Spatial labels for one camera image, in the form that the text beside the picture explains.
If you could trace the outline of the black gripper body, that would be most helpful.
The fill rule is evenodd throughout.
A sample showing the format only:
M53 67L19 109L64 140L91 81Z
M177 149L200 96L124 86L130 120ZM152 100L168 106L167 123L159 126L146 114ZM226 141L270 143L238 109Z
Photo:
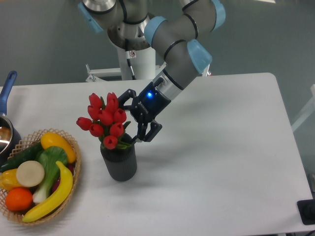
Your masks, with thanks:
M138 123L149 123L171 102L150 82L133 98L130 113Z

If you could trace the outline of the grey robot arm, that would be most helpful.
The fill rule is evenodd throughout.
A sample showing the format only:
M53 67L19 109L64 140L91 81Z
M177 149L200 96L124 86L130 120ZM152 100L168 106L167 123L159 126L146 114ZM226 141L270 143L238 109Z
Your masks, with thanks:
M119 106L138 124L136 142L150 142L161 130L156 116L196 77L206 74L211 55L198 42L225 21L218 0L182 0L173 22L148 13L145 0L82 0L78 8L96 32L105 31L119 56L123 80L150 80L140 92L124 92Z

